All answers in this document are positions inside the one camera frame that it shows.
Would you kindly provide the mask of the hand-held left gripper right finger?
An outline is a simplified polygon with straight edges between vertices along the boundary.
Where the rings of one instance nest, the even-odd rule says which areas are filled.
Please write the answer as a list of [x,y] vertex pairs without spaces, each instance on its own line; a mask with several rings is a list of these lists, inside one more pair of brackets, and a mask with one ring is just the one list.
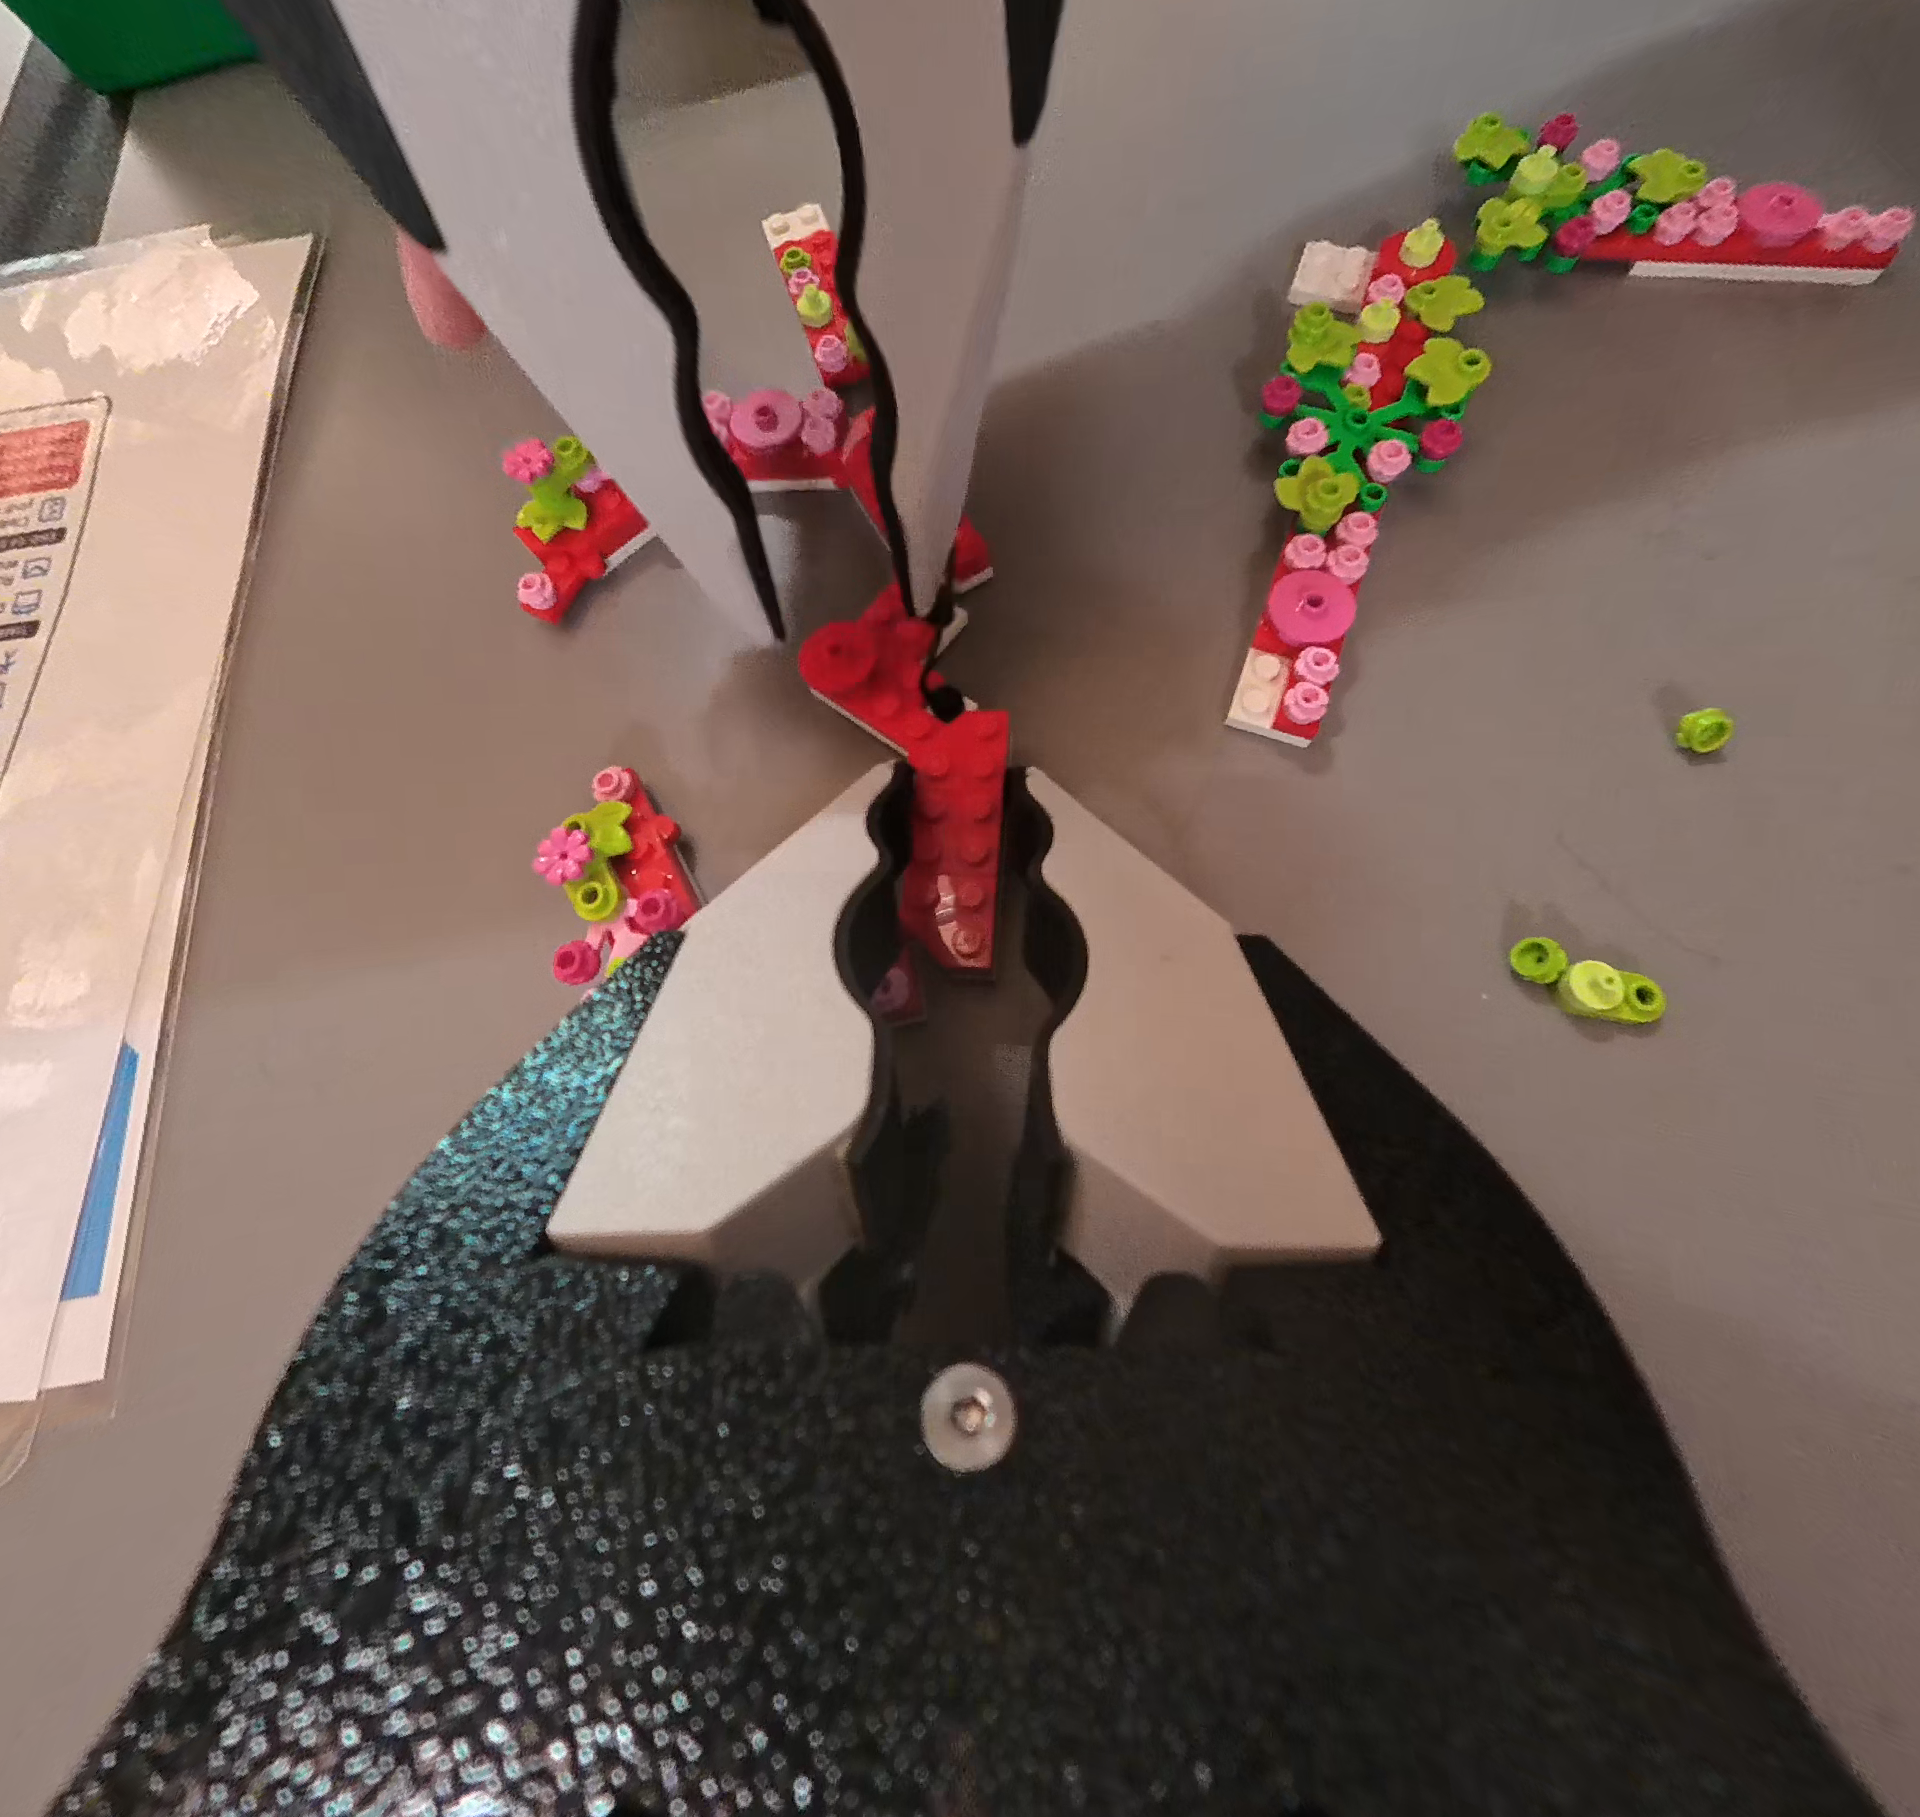
[[1368,1260],[1380,1230],[1225,917],[1040,770],[1040,882],[1087,951],[1046,1045],[1061,1249],[1123,1318],[1153,1278]]

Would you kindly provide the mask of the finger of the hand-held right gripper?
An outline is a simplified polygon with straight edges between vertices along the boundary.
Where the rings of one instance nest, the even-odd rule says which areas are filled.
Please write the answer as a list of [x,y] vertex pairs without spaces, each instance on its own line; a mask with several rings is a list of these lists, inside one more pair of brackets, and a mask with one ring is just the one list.
[[612,122],[620,0],[330,0],[452,285],[738,631],[785,636],[701,328]]
[[1036,0],[780,0],[834,111],[872,482],[902,598],[946,600],[1036,123]]

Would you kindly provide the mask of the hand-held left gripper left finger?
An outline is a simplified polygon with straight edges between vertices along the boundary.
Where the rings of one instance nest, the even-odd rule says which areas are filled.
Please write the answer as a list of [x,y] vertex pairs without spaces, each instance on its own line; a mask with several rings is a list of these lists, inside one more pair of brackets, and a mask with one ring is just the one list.
[[685,925],[546,1221],[552,1248],[801,1289],[852,1249],[874,1032],[834,943],[879,865],[868,812],[893,774],[860,774]]

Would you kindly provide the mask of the plain red lego plate section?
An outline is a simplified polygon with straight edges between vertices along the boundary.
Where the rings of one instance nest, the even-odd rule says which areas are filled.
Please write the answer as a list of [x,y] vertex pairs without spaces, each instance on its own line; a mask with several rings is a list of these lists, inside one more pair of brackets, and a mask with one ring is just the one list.
[[956,984],[994,980],[1010,749],[1006,711],[981,707],[916,719],[900,744],[913,777],[898,928]]

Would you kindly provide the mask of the red lego hinge section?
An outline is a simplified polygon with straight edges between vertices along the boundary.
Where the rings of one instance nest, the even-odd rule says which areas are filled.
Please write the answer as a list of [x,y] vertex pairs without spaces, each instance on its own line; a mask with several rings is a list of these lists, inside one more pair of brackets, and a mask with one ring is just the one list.
[[900,759],[925,763],[933,749],[972,748],[1005,763],[1005,715],[979,709],[937,672],[939,653],[967,622],[961,592],[991,576],[989,548],[961,518],[933,614],[915,615],[890,587],[862,615],[814,631],[800,651],[805,689]]

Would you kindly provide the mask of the red lego section white end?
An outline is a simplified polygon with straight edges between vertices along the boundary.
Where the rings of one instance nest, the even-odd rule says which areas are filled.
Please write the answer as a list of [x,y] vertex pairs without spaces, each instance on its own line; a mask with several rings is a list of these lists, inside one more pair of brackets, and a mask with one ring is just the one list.
[[839,278],[839,238],[825,209],[807,202],[759,223],[780,282],[826,389],[868,381],[870,359],[852,322]]

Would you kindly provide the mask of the small red flowered lego section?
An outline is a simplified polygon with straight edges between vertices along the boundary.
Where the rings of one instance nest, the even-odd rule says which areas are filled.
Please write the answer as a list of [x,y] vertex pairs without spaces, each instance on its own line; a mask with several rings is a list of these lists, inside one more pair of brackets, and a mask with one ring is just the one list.
[[551,956],[567,988],[601,984],[703,906],[681,824],[626,765],[592,774],[591,805],[539,838],[532,874],[580,922]]
[[500,456],[522,487],[515,536],[532,558],[515,582],[529,617],[561,626],[592,582],[602,582],[653,539],[653,527],[577,437],[526,437]]

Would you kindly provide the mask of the red lego section pink disc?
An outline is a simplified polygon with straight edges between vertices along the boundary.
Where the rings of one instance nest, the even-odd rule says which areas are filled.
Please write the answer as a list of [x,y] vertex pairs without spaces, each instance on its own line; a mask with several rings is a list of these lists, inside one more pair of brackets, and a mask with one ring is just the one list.
[[872,411],[849,412],[835,389],[708,389],[703,411],[708,428],[759,497],[872,495]]

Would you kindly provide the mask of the pale lime lego plate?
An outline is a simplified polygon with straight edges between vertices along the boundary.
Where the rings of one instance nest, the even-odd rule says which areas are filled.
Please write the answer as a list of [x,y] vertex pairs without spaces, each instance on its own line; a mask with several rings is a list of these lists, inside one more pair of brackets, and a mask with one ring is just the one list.
[[1627,1025],[1647,1025],[1666,1013],[1666,994],[1655,983],[1600,958],[1569,963],[1553,984],[1553,998],[1573,1017]]

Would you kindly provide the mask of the red lego strip green stem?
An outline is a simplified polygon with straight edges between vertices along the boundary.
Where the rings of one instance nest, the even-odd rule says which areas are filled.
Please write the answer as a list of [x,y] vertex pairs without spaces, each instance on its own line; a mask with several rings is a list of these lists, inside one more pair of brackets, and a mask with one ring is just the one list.
[[1280,561],[1225,723],[1309,748],[1326,727],[1394,490],[1444,471],[1492,373],[1458,338],[1485,298],[1439,218],[1376,247],[1311,241],[1287,288],[1283,356],[1261,387],[1280,442]]

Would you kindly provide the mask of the red lego strip pink flowers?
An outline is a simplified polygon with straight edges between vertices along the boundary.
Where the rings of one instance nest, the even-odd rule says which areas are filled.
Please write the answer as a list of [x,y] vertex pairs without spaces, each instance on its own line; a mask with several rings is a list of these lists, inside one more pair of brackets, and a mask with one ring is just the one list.
[[1480,114],[1451,146],[1470,187],[1471,269],[1508,260],[1724,282],[1873,282],[1908,245],[1905,206],[1827,204],[1792,180],[1739,182],[1671,146],[1580,138],[1571,114],[1536,129]]

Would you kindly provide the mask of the person's right hand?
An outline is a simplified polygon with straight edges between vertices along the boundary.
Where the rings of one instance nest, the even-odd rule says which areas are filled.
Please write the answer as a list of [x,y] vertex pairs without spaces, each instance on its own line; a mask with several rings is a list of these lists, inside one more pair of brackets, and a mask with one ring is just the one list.
[[487,325],[446,277],[439,255],[396,228],[396,255],[407,304],[427,344],[465,353],[487,340]]

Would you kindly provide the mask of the white instruction booklet blue stripe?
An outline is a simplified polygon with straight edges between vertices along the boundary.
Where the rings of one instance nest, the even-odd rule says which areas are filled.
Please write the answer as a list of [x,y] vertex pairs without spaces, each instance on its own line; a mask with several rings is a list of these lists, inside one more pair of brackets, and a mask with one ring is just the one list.
[[321,244],[203,225],[3,269],[1,1400],[34,1433]]

